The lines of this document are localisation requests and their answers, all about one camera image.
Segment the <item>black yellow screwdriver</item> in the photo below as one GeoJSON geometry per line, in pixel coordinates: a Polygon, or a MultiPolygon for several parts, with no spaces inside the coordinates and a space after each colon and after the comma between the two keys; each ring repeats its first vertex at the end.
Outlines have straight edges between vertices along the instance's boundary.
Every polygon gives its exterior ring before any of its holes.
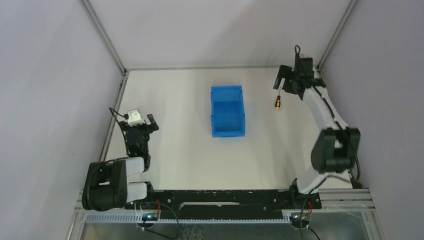
{"type": "Polygon", "coordinates": [[[278,94],[277,94],[275,105],[274,105],[276,110],[279,110],[281,108],[281,90],[282,88],[280,87],[278,89],[278,94]]]}

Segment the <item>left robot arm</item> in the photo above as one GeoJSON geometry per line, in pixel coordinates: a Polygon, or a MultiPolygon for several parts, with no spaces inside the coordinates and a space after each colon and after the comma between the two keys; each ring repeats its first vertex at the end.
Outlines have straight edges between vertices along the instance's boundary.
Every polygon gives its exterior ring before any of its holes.
{"type": "Polygon", "coordinates": [[[117,122],[126,155],[90,163],[81,197],[85,210],[105,212],[146,198],[148,184],[129,182],[128,178],[150,168],[150,135],[158,131],[159,126],[152,114],[148,114],[147,119],[149,123],[134,110],[126,114],[125,120],[117,122]]]}

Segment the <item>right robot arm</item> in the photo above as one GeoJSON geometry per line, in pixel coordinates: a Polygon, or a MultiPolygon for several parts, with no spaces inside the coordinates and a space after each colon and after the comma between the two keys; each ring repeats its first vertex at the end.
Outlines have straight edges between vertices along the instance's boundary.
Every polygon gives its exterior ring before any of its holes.
{"type": "Polygon", "coordinates": [[[293,67],[280,65],[273,88],[297,95],[319,130],[310,154],[311,166],[289,188],[293,196],[313,195],[329,178],[344,181],[341,174],[357,163],[361,133],[348,126],[335,109],[324,81],[315,77],[313,59],[296,54],[293,67]]]}

